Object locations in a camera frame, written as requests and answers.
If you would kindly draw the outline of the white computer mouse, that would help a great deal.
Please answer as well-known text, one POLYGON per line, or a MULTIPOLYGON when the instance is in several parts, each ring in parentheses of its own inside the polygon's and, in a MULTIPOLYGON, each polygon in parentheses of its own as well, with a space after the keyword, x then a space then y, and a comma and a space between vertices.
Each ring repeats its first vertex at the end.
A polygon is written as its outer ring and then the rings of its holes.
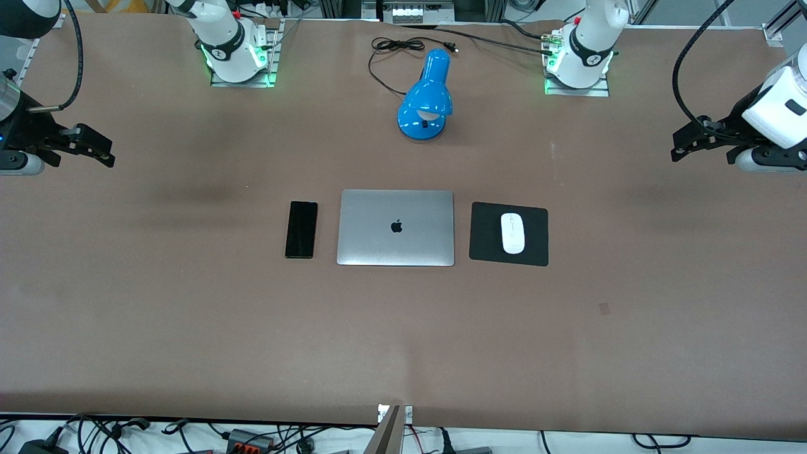
POLYGON ((526 236, 523 218, 515 212, 501 215, 502 249, 508 255, 519 255, 525 249, 526 236))

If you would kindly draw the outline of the black smartphone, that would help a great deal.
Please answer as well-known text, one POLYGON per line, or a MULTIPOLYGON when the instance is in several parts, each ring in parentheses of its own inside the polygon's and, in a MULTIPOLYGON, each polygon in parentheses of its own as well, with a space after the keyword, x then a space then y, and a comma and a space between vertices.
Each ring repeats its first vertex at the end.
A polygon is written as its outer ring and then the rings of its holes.
POLYGON ((311 201, 292 201, 286 230, 284 256, 287 259, 311 259, 315 247, 316 222, 319 204, 311 201))

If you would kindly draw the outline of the black mouse pad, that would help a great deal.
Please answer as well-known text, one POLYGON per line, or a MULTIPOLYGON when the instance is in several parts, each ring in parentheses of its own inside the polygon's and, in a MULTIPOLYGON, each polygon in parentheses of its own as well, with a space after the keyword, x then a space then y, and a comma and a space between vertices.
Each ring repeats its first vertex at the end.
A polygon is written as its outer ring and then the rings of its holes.
POLYGON ((473 203, 469 257, 480 261, 546 267, 549 264, 549 212, 541 207, 473 203), (502 249, 501 215, 505 212, 518 213, 524 221, 526 245, 519 255, 508 255, 502 249))

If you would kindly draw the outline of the blue desk lamp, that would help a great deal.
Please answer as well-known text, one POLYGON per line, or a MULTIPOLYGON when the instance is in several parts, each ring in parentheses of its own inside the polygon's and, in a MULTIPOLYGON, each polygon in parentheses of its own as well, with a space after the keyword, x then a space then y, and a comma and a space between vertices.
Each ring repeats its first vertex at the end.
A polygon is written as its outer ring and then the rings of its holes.
POLYGON ((430 141, 446 128, 453 114, 453 100, 447 87, 451 57, 444 49, 432 49, 426 54, 420 79, 404 96, 396 120, 405 137, 415 141, 430 141))

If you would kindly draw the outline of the black power adapter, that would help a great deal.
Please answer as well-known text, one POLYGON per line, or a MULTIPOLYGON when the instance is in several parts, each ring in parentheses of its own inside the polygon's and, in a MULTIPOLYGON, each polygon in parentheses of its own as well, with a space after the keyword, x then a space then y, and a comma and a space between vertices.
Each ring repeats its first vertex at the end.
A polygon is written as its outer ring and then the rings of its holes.
POLYGON ((53 445, 43 439, 33 439, 25 442, 18 454, 69 454, 66 449, 53 445))

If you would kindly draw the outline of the white power strip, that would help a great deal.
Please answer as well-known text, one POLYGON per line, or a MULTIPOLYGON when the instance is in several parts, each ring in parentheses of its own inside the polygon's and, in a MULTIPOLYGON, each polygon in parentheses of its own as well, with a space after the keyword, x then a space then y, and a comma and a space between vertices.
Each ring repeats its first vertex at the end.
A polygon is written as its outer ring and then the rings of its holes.
POLYGON ((440 4, 388 3, 383 7, 384 21, 391 24, 426 24, 435 12, 441 11, 440 4))

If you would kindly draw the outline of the silver closed laptop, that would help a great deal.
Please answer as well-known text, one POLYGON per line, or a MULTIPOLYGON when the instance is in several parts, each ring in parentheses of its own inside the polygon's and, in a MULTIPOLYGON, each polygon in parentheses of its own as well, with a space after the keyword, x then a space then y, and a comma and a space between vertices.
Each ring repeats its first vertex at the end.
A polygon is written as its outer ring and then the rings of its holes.
POLYGON ((452 267, 454 200, 447 190, 343 190, 335 261, 452 267))

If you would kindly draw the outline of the grey orange connector block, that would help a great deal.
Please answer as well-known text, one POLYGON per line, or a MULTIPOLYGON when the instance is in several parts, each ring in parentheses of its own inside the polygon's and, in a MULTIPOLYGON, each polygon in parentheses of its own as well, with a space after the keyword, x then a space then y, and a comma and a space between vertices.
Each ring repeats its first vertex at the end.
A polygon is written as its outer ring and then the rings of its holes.
POLYGON ((274 440, 245 430, 233 429, 227 437, 226 454, 270 454, 274 440))

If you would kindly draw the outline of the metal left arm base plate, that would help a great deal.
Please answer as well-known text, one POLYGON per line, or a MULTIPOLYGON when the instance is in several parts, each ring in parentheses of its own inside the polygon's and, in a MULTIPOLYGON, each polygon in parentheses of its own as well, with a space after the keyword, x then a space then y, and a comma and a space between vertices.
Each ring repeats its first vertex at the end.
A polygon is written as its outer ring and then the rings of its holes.
POLYGON ((607 72, 615 52, 593 54, 587 64, 568 46, 570 32, 553 30, 542 49, 550 52, 542 57, 544 93, 546 95, 608 97, 607 72))

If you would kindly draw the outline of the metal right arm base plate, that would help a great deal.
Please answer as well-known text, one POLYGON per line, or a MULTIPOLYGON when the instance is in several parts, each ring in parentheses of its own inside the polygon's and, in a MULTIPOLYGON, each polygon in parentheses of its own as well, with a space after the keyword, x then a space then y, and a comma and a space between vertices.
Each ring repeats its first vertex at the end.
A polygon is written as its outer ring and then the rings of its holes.
POLYGON ((280 22, 277 28, 267 28, 265 24, 253 22, 248 26, 247 18, 242 18, 245 30, 250 32, 250 38, 245 41, 245 51, 251 60, 245 61, 242 66, 246 69, 255 69, 250 78, 244 81, 227 81, 214 72, 214 64, 206 61, 210 72, 210 86, 212 87, 239 87, 239 88, 270 88, 275 86, 279 61, 281 57, 285 22, 280 22))

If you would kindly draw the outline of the white metal bracket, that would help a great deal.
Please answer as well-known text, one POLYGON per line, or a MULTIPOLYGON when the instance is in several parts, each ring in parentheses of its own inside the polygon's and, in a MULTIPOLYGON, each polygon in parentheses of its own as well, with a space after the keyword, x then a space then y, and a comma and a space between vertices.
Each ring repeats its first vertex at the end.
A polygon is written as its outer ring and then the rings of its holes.
MULTIPOLYGON (((377 407, 377 423, 381 424, 383 422, 384 417, 386 416, 387 411, 391 408, 390 405, 383 405, 380 404, 377 407)), ((402 413, 404 414, 405 424, 406 425, 413 425, 413 407, 411 405, 405 405, 403 408, 402 413)))

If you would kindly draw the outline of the wooden post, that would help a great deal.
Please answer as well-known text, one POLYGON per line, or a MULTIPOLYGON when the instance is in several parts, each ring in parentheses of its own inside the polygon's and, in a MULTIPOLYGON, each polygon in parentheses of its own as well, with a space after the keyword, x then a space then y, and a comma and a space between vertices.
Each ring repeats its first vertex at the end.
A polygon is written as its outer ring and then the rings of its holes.
POLYGON ((401 454, 406 425, 406 405, 387 406, 363 454, 401 454))

